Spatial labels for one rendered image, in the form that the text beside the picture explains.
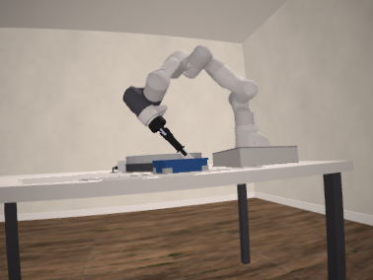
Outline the blue crate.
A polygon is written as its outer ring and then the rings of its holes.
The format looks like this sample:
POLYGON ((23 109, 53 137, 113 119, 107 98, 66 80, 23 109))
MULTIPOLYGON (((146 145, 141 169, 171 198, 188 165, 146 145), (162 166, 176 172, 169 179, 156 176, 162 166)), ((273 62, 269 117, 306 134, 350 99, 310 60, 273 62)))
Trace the blue crate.
POLYGON ((173 174, 197 171, 209 171, 208 158, 152 161, 153 173, 173 174))

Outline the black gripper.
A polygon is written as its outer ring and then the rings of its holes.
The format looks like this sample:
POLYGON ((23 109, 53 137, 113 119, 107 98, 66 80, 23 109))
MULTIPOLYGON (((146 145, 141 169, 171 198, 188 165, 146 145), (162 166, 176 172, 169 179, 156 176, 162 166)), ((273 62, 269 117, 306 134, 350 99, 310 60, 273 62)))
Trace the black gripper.
POLYGON ((192 155, 185 149, 185 146, 179 143, 167 127, 164 127, 165 124, 166 120, 159 115, 149 123, 148 128, 153 133, 158 131, 161 132, 159 134, 163 136, 178 151, 177 153, 180 153, 185 159, 193 159, 192 155))

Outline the grey round table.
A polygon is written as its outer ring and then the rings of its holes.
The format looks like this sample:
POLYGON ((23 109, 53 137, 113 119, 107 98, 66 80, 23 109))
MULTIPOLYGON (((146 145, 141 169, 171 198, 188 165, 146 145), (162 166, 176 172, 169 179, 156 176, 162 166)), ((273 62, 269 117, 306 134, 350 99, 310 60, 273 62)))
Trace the grey round table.
MULTIPOLYGON (((201 153, 190 153, 194 159, 202 158, 201 153)), ((126 159, 126 170, 125 161, 117 161, 117 166, 113 169, 121 172, 153 172, 154 163, 152 161, 162 160, 179 160, 184 159, 180 154, 157 154, 157 155, 141 155, 141 156, 128 156, 126 159)))

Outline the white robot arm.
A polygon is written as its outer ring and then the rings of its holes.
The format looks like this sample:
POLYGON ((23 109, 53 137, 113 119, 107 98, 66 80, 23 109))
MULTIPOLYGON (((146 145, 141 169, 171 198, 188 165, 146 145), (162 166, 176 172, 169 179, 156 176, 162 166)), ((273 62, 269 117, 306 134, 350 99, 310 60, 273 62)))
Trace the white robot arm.
POLYGON ((147 127, 155 117, 163 116, 166 112, 167 107, 160 104, 170 86, 171 78, 177 79, 184 74, 193 79, 204 69, 221 88, 235 93, 235 96, 231 93, 228 98, 235 117, 235 148, 270 146, 269 140, 258 132, 254 113, 248 109, 248 100, 258 92, 254 81, 235 74, 203 44, 198 45, 189 56, 179 49, 168 58, 159 69, 148 74, 147 86, 131 86, 123 94, 123 101, 144 126, 147 127))

